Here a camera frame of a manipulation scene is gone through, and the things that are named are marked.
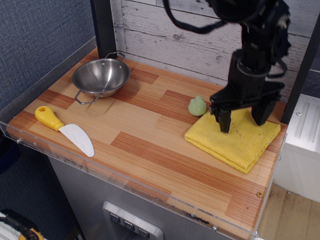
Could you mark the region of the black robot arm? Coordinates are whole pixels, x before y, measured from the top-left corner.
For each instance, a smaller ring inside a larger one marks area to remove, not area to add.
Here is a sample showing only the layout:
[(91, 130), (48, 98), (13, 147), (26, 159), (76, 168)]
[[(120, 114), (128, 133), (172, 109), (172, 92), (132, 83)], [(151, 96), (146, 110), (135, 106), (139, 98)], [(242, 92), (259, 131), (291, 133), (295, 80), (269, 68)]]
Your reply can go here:
[(241, 26), (241, 48), (233, 52), (225, 88), (210, 97), (209, 111), (228, 133), (233, 110), (251, 107), (258, 126), (263, 125), (281, 98), (284, 83), (275, 78), (288, 70), (290, 12), (283, 0), (211, 0), (215, 14), (226, 23)]

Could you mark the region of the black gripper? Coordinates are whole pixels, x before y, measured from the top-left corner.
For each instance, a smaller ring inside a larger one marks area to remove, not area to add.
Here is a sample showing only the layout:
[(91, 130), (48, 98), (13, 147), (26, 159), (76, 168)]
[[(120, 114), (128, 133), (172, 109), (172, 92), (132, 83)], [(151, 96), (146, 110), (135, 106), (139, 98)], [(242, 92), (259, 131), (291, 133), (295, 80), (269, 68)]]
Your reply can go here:
[(209, 111), (223, 133), (229, 132), (231, 111), (237, 109), (252, 107), (253, 120), (258, 126), (263, 125), (280, 100), (280, 92), (285, 86), (279, 81), (266, 81), (264, 76), (249, 76), (241, 72), (241, 55), (240, 49), (233, 52), (227, 86), (210, 97)]

